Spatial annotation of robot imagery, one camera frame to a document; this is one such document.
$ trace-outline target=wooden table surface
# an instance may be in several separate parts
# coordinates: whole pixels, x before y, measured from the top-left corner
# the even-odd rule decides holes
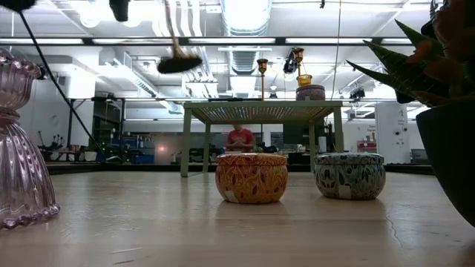
[[[378,200],[352,202],[291,174],[273,205],[223,202],[214,174],[52,179],[59,217],[0,231],[0,266],[475,266],[475,228],[434,177],[387,174]]]

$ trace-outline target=red shirt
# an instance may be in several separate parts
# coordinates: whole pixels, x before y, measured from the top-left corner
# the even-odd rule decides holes
[[[233,130],[228,135],[228,144],[232,145],[236,142],[251,145],[254,144],[254,136],[252,135],[252,132],[247,129]],[[249,152],[252,148],[232,148],[232,150]]]

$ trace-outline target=floral pattern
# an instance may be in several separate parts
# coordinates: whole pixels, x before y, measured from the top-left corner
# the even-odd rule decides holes
[[[315,164],[315,184],[326,197],[373,200],[383,190],[384,158],[377,154],[327,154]]]
[[[218,160],[216,169],[217,189],[229,202],[277,202],[287,187],[288,173],[285,163],[285,157],[271,154],[224,155]]]

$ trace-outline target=black cable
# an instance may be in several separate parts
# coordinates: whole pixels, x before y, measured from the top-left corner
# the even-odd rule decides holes
[[[50,67],[48,66],[48,63],[46,62],[45,56],[43,55],[42,50],[39,48],[38,42],[36,41],[35,36],[33,35],[33,32],[31,31],[30,25],[27,22],[27,19],[24,17],[23,12],[19,12],[20,18],[22,18],[23,24],[26,27],[28,34],[30,34],[30,38],[33,40],[33,43],[35,44],[36,50],[38,51],[39,57],[42,59],[43,65],[45,66],[45,69],[47,71],[47,74],[51,78],[51,81],[53,81],[54,85],[56,86],[56,89],[59,91],[59,94],[61,94],[61,97],[63,100],[68,104],[69,108],[73,111],[74,116],[76,117],[77,121],[79,124],[82,126],[86,134],[91,138],[92,142],[97,146],[97,149],[101,153],[101,155],[104,157],[104,160],[107,161],[107,157],[105,156],[104,152],[102,152],[101,147],[97,143],[96,139],[89,133],[88,129],[86,128],[86,125],[84,125],[84,122],[82,122],[81,118],[77,114],[76,110],[74,109],[73,105],[68,101],[68,98],[66,97],[65,93],[61,90],[61,87],[59,86],[58,82],[54,79],[53,72],[51,71]]]

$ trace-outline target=green table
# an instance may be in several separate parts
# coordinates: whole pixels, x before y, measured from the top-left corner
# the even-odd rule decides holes
[[[183,152],[181,177],[188,177],[189,149],[191,140],[191,117],[199,119],[206,126],[203,155],[203,172],[208,171],[211,125],[231,124],[284,124],[301,123],[309,125],[310,164],[314,167],[315,121],[334,113],[335,145],[337,152],[343,152],[343,125],[341,123],[341,101],[253,101],[253,102],[187,102],[183,121]]]

